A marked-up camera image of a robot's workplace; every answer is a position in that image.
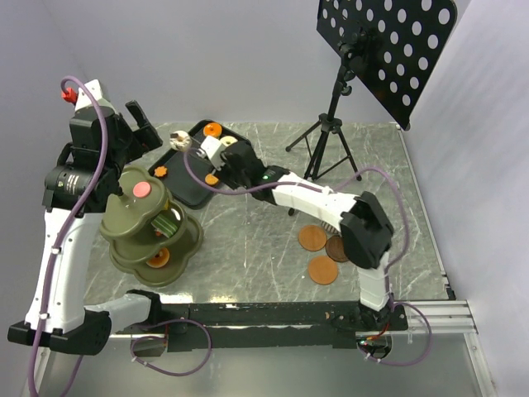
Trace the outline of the orange round cookie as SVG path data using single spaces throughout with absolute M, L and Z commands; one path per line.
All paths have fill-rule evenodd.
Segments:
M 219 183 L 219 179 L 213 174 L 207 174 L 204 180 L 205 180 L 205 183 L 210 186 L 215 186 L 216 184 Z

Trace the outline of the chocolate sprinkle donut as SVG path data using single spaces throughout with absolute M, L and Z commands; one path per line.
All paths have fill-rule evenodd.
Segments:
M 175 151 L 187 152 L 193 146 L 193 139 L 186 131 L 175 131 L 169 134 L 169 145 Z

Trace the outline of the pink round cookie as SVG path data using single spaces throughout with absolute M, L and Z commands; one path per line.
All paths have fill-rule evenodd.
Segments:
M 141 181 L 135 184 L 132 193 L 136 198 L 143 199 L 150 195 L 152 187 L 149 182 Z

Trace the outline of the green layered cake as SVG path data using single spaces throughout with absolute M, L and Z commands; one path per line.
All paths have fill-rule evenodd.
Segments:
M 150 224 L 158 235 L 167 238 L 171 238 L 179 229 L 178 225 L 164 214 L 157 215 Z

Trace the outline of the orange donut front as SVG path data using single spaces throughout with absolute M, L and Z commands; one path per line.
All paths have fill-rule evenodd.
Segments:
M 154 269 L 159 269 L 169 263 L 170 253 L 166 247 L 163 247 L 157 254 L 150 258 L 146 264 Z

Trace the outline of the white cream donut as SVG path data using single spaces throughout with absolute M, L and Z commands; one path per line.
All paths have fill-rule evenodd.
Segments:
M 224 145 L 224 146 L 230 146 L 236 142 L 238 142 L 238 140 L 233 137 L 233 136 L 224 136 L 221 138 L 220 142 Z

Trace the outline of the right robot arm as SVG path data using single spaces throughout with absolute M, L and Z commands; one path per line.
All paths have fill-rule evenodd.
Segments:
M 393 306 L 387 270 L 394 228 L 374 194 L 340 193 L 284 167 L 264 165 L 245 141 L 218 143 L 207 157 L 233 193 L 246 191 L 257 200 L 298 210 L 337 229 L 347 260 L 358 268 L 360 321 L 368 330 L 388 328 Z

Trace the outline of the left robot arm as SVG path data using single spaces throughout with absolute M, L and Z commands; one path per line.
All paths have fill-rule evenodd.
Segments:
M 86 105 L 69 121 L 72 140 L 45 177 L 45 246 L 34 299 L 26 317 L 10 326 L 9 342 L 54 352 L 95 356 L 109 336 L 133 324 L 154 332 L 163 322 L 157 294 L 130 290 L 119 299 L 86 306 L 90 252 L 109 198 L 121 193 L 126 164 L 162 145 L 136 101 L 126 104 L 131 129 L 110 105 Z

